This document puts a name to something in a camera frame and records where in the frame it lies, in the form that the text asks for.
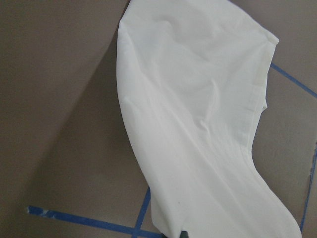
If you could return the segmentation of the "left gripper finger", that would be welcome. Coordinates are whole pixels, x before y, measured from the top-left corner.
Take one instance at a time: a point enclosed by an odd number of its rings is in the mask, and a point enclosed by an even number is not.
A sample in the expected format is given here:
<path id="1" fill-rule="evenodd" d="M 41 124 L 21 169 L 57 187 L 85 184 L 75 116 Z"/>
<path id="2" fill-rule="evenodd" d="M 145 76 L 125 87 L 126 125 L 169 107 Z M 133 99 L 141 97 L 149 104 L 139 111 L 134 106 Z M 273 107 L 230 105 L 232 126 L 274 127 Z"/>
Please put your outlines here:
<path id="1" fill-rule="evenodd" d="M 188 238 L 188 232 L 187 231 L 181 231 L 180 238 Z"/>

